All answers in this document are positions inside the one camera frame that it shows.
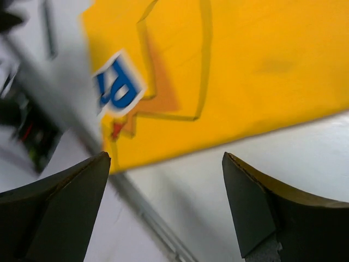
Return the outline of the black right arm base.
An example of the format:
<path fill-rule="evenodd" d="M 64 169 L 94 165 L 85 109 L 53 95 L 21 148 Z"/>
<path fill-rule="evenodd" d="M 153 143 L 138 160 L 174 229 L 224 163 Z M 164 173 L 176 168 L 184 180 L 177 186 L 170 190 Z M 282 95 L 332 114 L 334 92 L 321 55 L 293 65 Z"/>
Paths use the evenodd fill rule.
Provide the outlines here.
<path fill-rule="evenodd" d="M 51 160 L 62 132 L 16 81 L 1 88 L 1 126 L 14 128 L 11 138 L 24 146 L 32 170 L 40 175 Z"/>

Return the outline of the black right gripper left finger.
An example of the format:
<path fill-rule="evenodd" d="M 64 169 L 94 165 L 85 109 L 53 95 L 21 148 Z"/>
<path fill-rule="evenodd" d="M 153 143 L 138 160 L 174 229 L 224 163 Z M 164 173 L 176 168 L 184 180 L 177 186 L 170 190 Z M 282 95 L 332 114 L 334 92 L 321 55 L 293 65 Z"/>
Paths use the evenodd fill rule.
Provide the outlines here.
<path fill-rule="evenodd" d="M 110 165 L 100 152 L 1 193 L 1 261 L 84 261 Z"/>

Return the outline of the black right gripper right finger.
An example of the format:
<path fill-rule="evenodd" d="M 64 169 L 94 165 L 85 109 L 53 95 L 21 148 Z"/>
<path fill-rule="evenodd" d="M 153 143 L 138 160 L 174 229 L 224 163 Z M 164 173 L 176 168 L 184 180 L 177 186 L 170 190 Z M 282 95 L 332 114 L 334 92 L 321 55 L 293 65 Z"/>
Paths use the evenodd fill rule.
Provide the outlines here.
<path fill-rule="evenodd" d="M 222 159 L 245 261 L 348 261 L 348 203 L 270 177 L 231 153 Z"/>

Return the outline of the yellow Pikachu cloth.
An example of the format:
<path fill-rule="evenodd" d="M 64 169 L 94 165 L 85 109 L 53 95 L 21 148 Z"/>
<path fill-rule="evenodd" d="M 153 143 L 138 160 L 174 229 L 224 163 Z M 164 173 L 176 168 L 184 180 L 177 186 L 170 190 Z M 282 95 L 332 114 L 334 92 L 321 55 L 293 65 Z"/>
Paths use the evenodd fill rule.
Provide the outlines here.
<path fill-rule="evenodd" d="M 94 1 L 111 171 L 348 109 L 348 1 Z"/>

